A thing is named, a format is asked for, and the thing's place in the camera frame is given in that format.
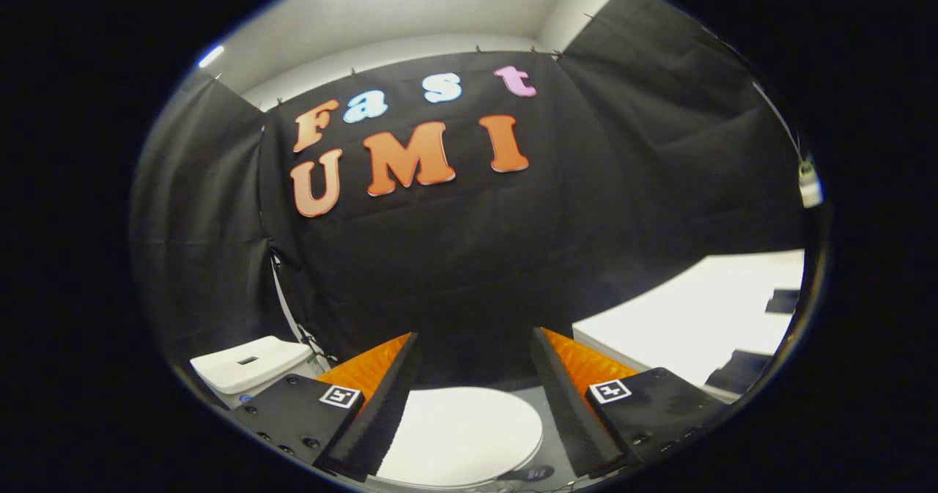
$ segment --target black fabric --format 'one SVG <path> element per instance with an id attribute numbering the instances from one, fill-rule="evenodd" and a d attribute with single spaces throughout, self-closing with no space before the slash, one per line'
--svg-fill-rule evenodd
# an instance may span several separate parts
<path id="1" fill-rule="evenodd" d="M 615 141 L 647 262 L 803 247 L 791 140 L 699 23 L 660 0 L 610 0 L 558 64 Z"/>
<path id="2" fill-rule="evenodd" d="M 509 92 L 493 75 L 506 65 L 527 72 L 537 96 Z M 447 72 L 462 79 L 462 96 L 428 103 L 422 79 Z M 388 111 L 343 122 L 345 103 L 373 89 L 385 92 Z M 295 155 L 296 118 L 330 99 L 339 109 L 320 129 L 322 139 Z M 493 114 L 516 119 L 527 169 L 490 167 L 492 142 L 479 119 Z M 363 140 L 390 132 L 406 146 L 423 122 L 445 123 L 443 146 L 456 178 L 369 196 L 371 153 Z M 324 215 L 304 217 L 292 205 L 289 172 L 315 162 L 312 190 L 321 196 L 318 158 L 335 148 L 343 152 L 339 200 Z M 613 147 L 591 104 L 550 56 L 462 53 L 356 73 L 272 109 L 263 150 L 265 226 L 309 273 L 319 292 L 311 328 L 330 329 L 329 347 L 339 358 L 417 330 L 425 359 L 420 385 L 532 379 L 526 346 L 533 326 L 570 334 L 574 320 L 653 282 Z"/>
<path id="3" fill-rule="evenodd" d="M 131 189 L 130 256 L 154 339 L 213 401 L 188 360 L 293 339 L 258 219 L 261 126 L 258 109 L 194 72 L 151 129 Z"/>
<path id="4" fill-rule="evenodd" d="M 531 98 L 493 70 L 528 73 Z M 462 96 L 428 103 L 423 77 L 456 73 Z M 388 111 L 343 122 L 379 89 Z M 336 99 L 322 139 L 295 155 L 296 118 Z M 490 167 L 482 116 L 516 119 L 522 171 Z M 452 182 L 372 197 L 362 141 L 443 122 Z M 296 212 L 289 173 L 342 149 L 341 192 Z M 527 333 L 622 303 L 713 253 L 803 247 L 797 156 L 725 46 L 657 0 L 610 0 L 562 59 L 459 53 L 396 63 L 309 90 L 261 114 L 202 73 L 155 126 L 133 191 L 131 248 L 144 307 L 171 363 L 274 334 L 292 315 L 346 360 L 423 337 L 418 388 L 535 380 Z"/>

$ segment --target black backdrop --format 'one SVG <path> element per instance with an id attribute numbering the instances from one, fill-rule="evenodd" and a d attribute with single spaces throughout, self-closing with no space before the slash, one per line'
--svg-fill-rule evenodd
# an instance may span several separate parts
<path id="1" fill-rule="evenodd" d="M 535 96 L 513 95 L 493 75 L 509 65 Z M 462 95 L 428 103 L 420 81 L 449 72 Z M 342 120 L 352 96 L 375 89 L 388 110 Z M 332 99 L 322 140 L 295 155 L 296 119 Z M 479 120 L 496 114 L 515 119 L 528 168 L 490 168 Z M 370 196 L 362 140 L 389 132 L 406 146 L 425 122 L 445 123 L 455 179 Z M 657 0 L 610 0 L 559 62 L 497 52 L 414 59 L 266 114 L 196 72 L 148 144 L 131 250 L 160 345 L 190 375 L 194 355 L 284 332 L 268 249 L 285 260 L 296 319 L 340 360 L 416 330 L 418 386 L 519 387 L 536 382 L 533 326 L 570 336 L 576 320 L 706 255 L 803 247 L 797 156 L 783 126 L 734 54 Z M 290 171 L 331 149 L 343 152 L 339 199 L 306 218 Z M 319 196 L 324 172 L 314 169 Z"/>
<path id="2" fill-rule="evenodd" d="M 216 423 L 167 370 L 133 295 L 122 230 L 140 140 L 179 73 L 197 62 L 192 52 L 267 0 L 7 1 L 15 9 L 4 14 L 14 25 L 10 76 L 16 102 L 27 105 L 11 123 L 26 140 L 9 145 L 11 160 L 23 169 L 40 235 L 53 232 L 13 246 L 25 296 L 14 298 L 14 316 L 36 324 L 21 336 L 31 352 L 59 354 L 43 356 L 50 363 L 26 374 L 13 401 L 13 433 L 26 430 L 11 439 L 13 483 L 315 487 Z M 814 330 L 776 382 L 712 437 L 627 488 L 924 490 L 929 299 L 917 279 L 928 270 L 927 242 L 910 217 L 928 209 L 910 193 L 928 159 L 924 140 L 897 125 L 927 106 L 907 92 L 921 75 L 921 52 L 910 49 L 924 37 L 918 0 L 679 1 L 761 67 L 820 138 L 825 190 L 838 200 L 840 260 Z M 849 55 L 834 62 L 834 45 Z M 50 98 L 72 106 L 50 109 Z M 37 129 L 24 127 L 30 120 Z M 53 131 L 67 135 L 48 143 Z M 61 172 L 41 175 L 46 188 L 37 172 L 50 165 Z M 890 172 L 871 179 L 884 166 Z M 76 185 L 83 201 L 61 202 Z M 11 225 L 17 242 L 33 242 L 36 228 Z"/>

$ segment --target white table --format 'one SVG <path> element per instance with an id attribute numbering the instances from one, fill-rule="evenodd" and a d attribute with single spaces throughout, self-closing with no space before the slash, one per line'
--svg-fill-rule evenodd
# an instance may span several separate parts
<path id="1" fill-rule="evenodd" d="M 573 339 L 636 370 L 663 366 L 703 387 L 734 350 L 776 352 L 791 315 L 765 313 L 765 304 L 775 289 L 800 289 L 803 272 L 804 250 L 707 256 L 649 292 L 573 323 Z"/>
<path id="2" fill-rule="evenodd" d="M 542 421 L 502 390 L 412 390 L 379 481 L 409 489 L 465 489 L 525 466 L 540 449 Z"/>

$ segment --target black foam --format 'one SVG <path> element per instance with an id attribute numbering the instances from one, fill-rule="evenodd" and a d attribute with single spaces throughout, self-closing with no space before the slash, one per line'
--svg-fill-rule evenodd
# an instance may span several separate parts
<path id="1" fill-rule="evenodd" d="M 626 463 L 627 453 L 619 450 L 616 441 L 583 403 L 560 357 L 539 328 L 533 329 L 531 360 L 544 385 L 550 413 L 573 472 L 577 476 L 596 477 Z"/>
<path id="2" fill-rule="evenodd" d="M 378 473 L 401 424 L 407 396 L 420 366 L 418 334 L 411 333 L 401 347 L 374 396 L 361 410 L 341 439 L 322 460 L 322 467 L 358 482 Z"/>

